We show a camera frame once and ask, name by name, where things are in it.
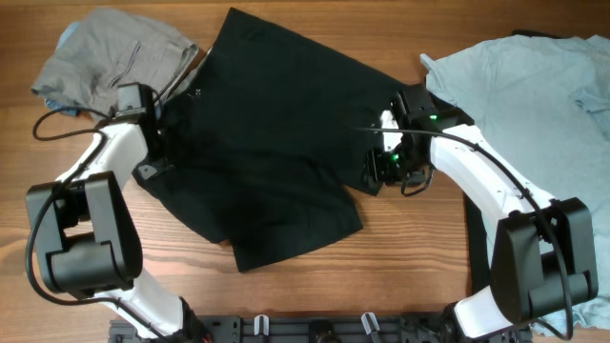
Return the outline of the black shorts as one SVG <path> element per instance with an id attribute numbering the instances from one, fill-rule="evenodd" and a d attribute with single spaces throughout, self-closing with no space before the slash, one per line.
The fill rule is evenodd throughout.
<path id="1" fill-rule="evenodd" d="M 163 110 L 169 167 L 138 184 L 189 229 L 229 242 L 241 272 L 362 228 L 351 190 L 403 89 L 338 51 L 230 9 L 190 86 Z"/>

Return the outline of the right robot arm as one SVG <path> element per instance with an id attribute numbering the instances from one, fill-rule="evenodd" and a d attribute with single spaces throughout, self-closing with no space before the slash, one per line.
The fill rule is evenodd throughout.
<path id="1" fill-rule="evenodd" d="M 397 91 L 371 126 L 383 138 L 364 175 L 411 197 L 435 172 L 460 186 L 475 213 L 496 223 L 492 249 L 472 251 L 471 267 L 489 280 L 441 313 L 408 313 L 406 342 L 527 342 L 531 324 L 570 312 L 599 291 L 592 218 L 576 197 L 557 199 L 520 174 L 485 140 L 462 109 L 422 85 Z"/>

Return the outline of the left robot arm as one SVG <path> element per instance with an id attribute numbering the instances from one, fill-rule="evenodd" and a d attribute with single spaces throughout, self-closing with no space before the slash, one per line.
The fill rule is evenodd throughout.
<path id="1" fill-rule="evenodd" d="M 116 110 L 90 129 L 91 145 L 77 162 L 26 194 L 27 278 L 55 305 L 110 308 L 133 326 L 138 342 L 208 342 L 209 330 L 188 303 L 145 270 L 123 197 L 133 170 L 161 150 L 157 94 L 130 83 L 117 95 Z"/>

